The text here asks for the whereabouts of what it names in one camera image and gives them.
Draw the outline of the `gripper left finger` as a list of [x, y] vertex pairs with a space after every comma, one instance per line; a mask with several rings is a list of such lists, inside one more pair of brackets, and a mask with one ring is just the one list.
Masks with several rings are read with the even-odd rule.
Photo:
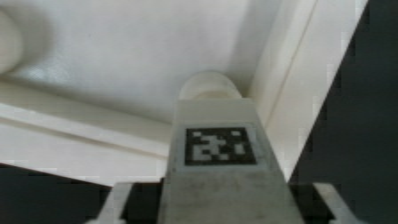
[[118, 183], [100, 210], [86, 224], [157, 224], [162, 183]]

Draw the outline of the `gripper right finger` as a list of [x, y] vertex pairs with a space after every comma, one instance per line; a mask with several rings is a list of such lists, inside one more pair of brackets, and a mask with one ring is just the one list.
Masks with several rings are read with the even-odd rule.
[[306, 224], [363, 224], [333, 184], [292, 184], [290, 190]]

